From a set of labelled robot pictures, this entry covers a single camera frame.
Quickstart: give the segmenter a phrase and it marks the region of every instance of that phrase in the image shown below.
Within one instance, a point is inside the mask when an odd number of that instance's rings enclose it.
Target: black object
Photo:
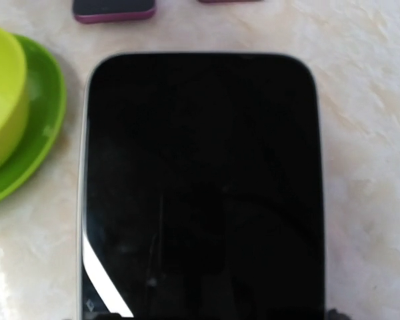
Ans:
[[[135,318],[324,319],[319,122],[305,66],[117,56],[92,77],[88,120],[87,237]],[[83,306],[86,319],[108,313],[86,274]]]

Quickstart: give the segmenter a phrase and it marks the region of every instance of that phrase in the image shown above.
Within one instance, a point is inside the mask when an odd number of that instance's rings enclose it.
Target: green saucer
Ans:
[[[0,200],[22,185],[46,158],[62,126],[67,100],[55,58],[33,40],[20,35],[16,38],[27,58],[30,110],[20,144],[0,167]]]

